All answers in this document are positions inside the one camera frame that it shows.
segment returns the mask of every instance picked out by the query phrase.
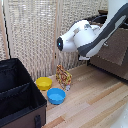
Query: black storage bin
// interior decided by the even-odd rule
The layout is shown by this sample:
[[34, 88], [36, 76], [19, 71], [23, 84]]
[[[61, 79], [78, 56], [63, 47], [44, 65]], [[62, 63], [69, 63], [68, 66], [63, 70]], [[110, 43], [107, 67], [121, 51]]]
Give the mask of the black storage bin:
[[46, 106], [19, 59], [0, 61], [0, 128], [41, 128]]

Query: bamboo blind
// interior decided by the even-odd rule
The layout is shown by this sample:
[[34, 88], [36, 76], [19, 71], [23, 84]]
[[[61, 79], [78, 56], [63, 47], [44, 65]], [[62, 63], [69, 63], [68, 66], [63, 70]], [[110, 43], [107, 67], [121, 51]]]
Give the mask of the bamboo blind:
[[[71, 25], [78, 20], [98, 15], [100, 0], [63, 0], [62, 22], [60, 35], [69, 30]], [[78, 53], [58, 53], [58, 64], [62, 64], [65, 69], [82, 65], [85, 61], [78, 61]]]
[[52, 75], [56, 0], [5, 0], [11, 56], [32, 78]]
[[9, 58], [2, 2], [0, 1], [0, 60]]
[[98, 15], [102, 1], [4, 0], [11, 57], [19, 58], [34, 80], [54, 74], [57, 64], [66, 70], [84, 64], [78, 53], [61, 53], [56, 39], [75, 21]]
[[101, 10], [107, 10], [108, 9], [108, 0], [102, 0], [100, 5]]

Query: wooden floor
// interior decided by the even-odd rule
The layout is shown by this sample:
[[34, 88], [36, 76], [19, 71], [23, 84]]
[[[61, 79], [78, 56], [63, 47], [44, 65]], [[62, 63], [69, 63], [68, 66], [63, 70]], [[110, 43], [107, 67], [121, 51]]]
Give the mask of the wooden floor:
[[[69, 71], [70, 91], [60, 105], [47, 103], [43, 128], [110, 128], [128, 102], [128, 86], [92, 66]], [[52, 87], [61, 88], [55, 79]]]

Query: yellow cup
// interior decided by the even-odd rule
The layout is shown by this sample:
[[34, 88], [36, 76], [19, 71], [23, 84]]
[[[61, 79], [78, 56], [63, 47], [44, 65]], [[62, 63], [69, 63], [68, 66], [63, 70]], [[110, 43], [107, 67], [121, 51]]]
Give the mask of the yellow cup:
[[36, 80], [36, 85], [40, 90], [48, 90], [51, 88], [52, 80], [48, 77], [40, 77]]

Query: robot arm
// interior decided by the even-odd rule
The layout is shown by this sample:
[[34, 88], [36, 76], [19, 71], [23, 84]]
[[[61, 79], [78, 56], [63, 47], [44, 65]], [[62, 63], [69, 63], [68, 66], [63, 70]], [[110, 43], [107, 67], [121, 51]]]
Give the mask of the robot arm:
[[65, 52], [78, 50], [88, 60], [99, 52], [107, 39], [125, 22], [127, 12], [128, 0], [108, 0], [107, 20], [101, 28], [90, 25], [87, 20], [78, 21], [57, 39], [57, 47]]

